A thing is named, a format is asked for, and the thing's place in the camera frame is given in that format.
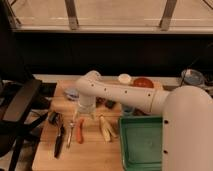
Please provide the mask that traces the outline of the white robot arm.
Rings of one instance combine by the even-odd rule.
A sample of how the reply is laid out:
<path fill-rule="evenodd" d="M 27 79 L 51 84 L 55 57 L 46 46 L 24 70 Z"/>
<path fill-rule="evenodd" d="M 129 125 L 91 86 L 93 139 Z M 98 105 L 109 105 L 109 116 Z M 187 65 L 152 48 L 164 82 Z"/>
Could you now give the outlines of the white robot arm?
<path fill-rule="evenodd" d="M 162 171 L 213 171 L 213 98 L 184 85 L 172 91 L 103 83 L 92 70 L 75 83 L 77 110 L 91 113 L 102 97 L 162 117 Z"/>

